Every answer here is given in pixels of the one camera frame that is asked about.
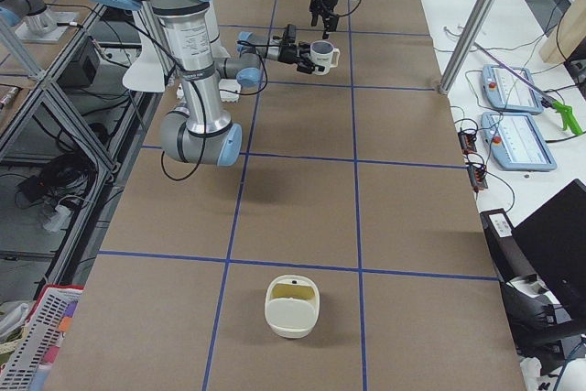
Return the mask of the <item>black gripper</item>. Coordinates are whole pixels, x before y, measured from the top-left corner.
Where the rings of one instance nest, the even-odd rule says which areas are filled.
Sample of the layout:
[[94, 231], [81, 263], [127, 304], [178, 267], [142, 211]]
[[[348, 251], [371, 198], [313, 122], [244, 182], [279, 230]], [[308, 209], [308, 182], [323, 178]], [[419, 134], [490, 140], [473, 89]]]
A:
[[325, 67], [316, 64], [310, 55], [310, 44], [299, 42], [290, 38], [279, 40], [277, 60], [285, 64], [297, 64], [297, 71], [306, 74], [323, 74]]
[[330, 34], [337, 30], [340, 15], [335, 12], [335, 7], [338, 4], [338, 1], [339, 0], [310, 0], [310, 25], [316, 27], [318, 21], [321, 20], [323, 25], [323, 39], [328, 39]]

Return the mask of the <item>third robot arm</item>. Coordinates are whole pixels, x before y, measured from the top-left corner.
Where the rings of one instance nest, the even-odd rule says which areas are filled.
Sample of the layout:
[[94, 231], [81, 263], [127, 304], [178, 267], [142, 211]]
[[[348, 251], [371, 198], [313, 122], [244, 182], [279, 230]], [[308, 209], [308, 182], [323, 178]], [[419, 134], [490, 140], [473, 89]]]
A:
[[1, 0], [1, 17], [10, 27], [18, 25], [25, 16], [37, 16], [46, 10], [44, 0]]

